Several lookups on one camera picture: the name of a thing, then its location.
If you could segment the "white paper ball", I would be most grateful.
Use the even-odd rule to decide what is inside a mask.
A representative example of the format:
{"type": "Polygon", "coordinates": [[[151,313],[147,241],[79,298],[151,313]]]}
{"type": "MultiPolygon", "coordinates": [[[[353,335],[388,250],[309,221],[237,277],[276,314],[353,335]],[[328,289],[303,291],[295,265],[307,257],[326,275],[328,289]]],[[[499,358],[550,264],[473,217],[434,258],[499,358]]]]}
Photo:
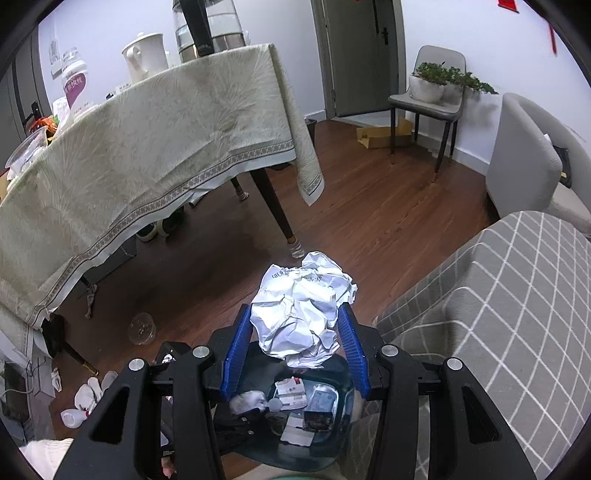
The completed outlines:
{"type": "Polygon", "coordinates": [[[250,304],[259,348],[290,368],[321,368],[339,350],[338,310],[355,302],[356,291],[322,252],[309,252],[298,267],[271,265],[250,304]]]}

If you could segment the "dark blue trash bin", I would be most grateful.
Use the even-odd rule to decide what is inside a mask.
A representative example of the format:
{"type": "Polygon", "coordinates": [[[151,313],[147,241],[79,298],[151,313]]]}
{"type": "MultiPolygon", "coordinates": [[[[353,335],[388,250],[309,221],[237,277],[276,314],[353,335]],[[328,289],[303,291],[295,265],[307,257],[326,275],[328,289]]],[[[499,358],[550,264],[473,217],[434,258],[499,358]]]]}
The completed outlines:
{"type": "Polygon", "coordinates": [[[250,339],[238,391],[223,400],[221,369],[230,338],[231,327],[225,327],[207,343],[215,358],[206,386],[216,452],[304,474],[352,467],[358,453],[353,442],[360,436],[356,408],[363,397],[346,356],[336,354],[318,369],[294,369],[250,339]]]}

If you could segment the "black table leg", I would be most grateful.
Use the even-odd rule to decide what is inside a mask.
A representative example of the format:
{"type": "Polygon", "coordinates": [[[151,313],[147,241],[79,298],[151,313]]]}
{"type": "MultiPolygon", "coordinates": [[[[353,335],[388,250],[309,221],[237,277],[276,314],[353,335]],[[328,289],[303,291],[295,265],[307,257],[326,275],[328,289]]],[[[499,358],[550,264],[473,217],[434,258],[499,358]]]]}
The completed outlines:
{"type": "Polygon", "coordinates": [[[304,248],[301,247],[301,242],[298,241],[297,236],[294,235],[294,231],[290,227],[290,222],[287,220],[283,206],[281,206],[280,200],[276,196],[276,191],[273,189],[273,184],[270,182],[266,169],[252,170],[249,174],[264,203],[266,203],[274,220],[276,220],[276,224],[279,225],[281,233],[283,233],[284,238],[287,240],[287,247],[290,249],[291,257],[294,259],[304,258],[304,248]]]}

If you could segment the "grey checked tablecloth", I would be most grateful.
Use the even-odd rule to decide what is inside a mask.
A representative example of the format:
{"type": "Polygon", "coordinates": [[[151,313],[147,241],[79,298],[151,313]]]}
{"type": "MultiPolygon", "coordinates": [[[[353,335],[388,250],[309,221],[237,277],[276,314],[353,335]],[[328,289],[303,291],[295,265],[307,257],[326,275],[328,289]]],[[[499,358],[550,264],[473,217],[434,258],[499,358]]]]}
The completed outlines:
{"type": "Polygon", "coordinates": [[[349,479],[586,479],[590,243],[522,211],[481,231],[370,327],[349,479]]]}

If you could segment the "flat cardboard box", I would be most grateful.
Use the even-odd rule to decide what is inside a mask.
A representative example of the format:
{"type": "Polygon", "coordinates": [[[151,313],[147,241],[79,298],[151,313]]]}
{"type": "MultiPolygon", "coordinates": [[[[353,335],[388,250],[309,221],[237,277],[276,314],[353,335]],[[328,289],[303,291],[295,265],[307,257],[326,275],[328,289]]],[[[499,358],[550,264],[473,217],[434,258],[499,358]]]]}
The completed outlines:
{"type": "Polygon", "coordinates": [[[396,147],[406,147],[413,142],[414,123],[404,117],[398,117],[394,134],[390,126],[362,127],[356,129],[356,141],[366,149],[390,148],[394,143],[396,147]]]}

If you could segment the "beige patterned tablecloth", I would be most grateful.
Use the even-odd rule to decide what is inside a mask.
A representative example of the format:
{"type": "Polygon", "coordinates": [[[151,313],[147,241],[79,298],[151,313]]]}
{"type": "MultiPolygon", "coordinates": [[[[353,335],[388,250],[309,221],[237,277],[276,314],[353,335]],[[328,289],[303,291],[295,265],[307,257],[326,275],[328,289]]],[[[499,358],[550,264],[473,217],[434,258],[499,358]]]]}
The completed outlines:
{"type": "Polygon", "coordinates": [[[270,44],[146,79],[75,122],[1,203],[1,335],[23,355],[88,268],[145,225],[230,177],[294,164],[307,203],[322,176],[270,44]]]}

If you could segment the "grey dining chair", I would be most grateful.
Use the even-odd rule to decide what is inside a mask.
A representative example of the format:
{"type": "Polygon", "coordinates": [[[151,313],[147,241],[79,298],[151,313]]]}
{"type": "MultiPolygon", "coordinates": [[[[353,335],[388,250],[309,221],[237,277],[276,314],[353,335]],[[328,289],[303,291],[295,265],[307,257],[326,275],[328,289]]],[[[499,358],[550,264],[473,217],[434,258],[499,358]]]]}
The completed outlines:
{"type": "Polygon", "coordinates": [[[392,94],[388,97],[391,132],[394,132],[394,123],[396,123],[398,110],[415,114],[414,143],[418,141],[420,119],[422,117],[444,123],[444,131],[435,165],[434,180],[436,180],[446,155],[448,141],[451,141],[450,157],[453,157],[454,154],[459,120],[464,108],[464,89],[454,84],[441,85],[419,78],[416,75],[417,70],[424,64],[434,64],[435,70],[456,68],[461,73],[465,73],[467,63],[465,56],[458,51],[425,45],[418,52],[414,69],[409,76],[409,86],[406,92],[392,94]]]}

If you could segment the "potted green plant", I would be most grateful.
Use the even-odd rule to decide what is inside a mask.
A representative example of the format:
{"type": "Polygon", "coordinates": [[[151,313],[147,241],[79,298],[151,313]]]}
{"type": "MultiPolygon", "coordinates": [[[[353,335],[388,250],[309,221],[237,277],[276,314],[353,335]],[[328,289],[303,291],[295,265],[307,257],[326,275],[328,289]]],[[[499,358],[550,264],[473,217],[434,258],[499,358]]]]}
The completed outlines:
{"type": "Polygon", "coordinates": [[[446,67],[445,63],[423,62],[410,76],[410,96],[424,103],[439,103],[448,86],[469,89],[475,93],[497,95],[498,92],[470,71],[446,67]]]}

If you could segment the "white ceramic jug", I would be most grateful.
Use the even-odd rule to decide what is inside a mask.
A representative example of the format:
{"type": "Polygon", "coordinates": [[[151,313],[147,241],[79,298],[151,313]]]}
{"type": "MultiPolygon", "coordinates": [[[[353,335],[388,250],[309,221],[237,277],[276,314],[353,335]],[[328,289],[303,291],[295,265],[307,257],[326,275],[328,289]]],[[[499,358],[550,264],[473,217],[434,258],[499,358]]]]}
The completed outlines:
{"type": "Polygon", "coordinates": [[[161,33],[137,36],[121,52],[135,85],[169,68],[161,33]]]}

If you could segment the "grey door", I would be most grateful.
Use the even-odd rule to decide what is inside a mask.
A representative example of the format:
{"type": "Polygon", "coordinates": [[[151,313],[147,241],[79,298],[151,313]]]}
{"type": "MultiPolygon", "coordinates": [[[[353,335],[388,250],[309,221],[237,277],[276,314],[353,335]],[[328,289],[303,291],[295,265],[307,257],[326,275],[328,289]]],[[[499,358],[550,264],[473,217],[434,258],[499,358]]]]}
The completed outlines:
{"type": "Polygon", "coordinates": [[[314,1],[329,119],[387,111],[406,88],[406,40],[400,1],[314,1]]]}

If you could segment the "purple labelled plastic jar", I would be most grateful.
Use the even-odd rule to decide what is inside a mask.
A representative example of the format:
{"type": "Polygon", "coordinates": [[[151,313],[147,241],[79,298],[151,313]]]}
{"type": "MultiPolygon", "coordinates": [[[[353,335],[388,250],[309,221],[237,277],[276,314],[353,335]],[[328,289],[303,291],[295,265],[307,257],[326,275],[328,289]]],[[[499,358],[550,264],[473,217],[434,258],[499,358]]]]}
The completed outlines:
{"type": "Polygon", "coordinates": [[[71,113],[77,115],[90,106],[87,66],[76,47],[67,50],[62,56],[61,80],[71,113]]]}

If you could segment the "glass electric kettle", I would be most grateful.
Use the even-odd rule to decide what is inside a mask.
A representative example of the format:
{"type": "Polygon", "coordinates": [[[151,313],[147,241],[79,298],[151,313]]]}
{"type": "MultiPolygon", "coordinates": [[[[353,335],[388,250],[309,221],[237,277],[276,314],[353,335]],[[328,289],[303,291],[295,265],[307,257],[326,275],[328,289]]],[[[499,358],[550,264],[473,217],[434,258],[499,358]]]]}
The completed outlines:
{"type": "Polygon", "coordinates": [[[232,0],[172,2],[177,50],[182,63],[245,47],[232,0]]]}

